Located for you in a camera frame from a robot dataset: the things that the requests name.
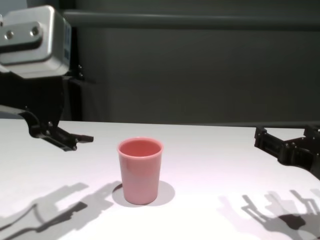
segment gray wall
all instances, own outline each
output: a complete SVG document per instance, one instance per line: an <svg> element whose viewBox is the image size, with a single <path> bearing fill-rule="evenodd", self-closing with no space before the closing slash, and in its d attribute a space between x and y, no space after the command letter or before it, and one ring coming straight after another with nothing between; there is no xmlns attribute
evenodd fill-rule
<svg viewBox="0 0 320 240"><path fill-rule="evenodd" d="M311 15L318 1L78 0L126 13ZM84 119L132 123L320 121L320 32L78 30Z"/></svg>

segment screw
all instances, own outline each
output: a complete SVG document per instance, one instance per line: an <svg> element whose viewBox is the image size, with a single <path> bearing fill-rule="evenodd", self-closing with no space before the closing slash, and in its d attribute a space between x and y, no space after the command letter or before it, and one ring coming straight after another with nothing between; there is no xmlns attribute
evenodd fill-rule
<svg viewBox="0 0 320 240"><path fill-rule="evenodd" d="M37 36L38 34L39 34L39 29L37 26L34 26L30 31L30 35L34 37L34 36Z"/></svg>
<svg viewBox="0 0 320 240"><path fill-rule="evenodd" d="M14 32L9 30L6 32L6 34L4 35L4 38L7 39L7 40L10 40L14 37Z"/></svg>

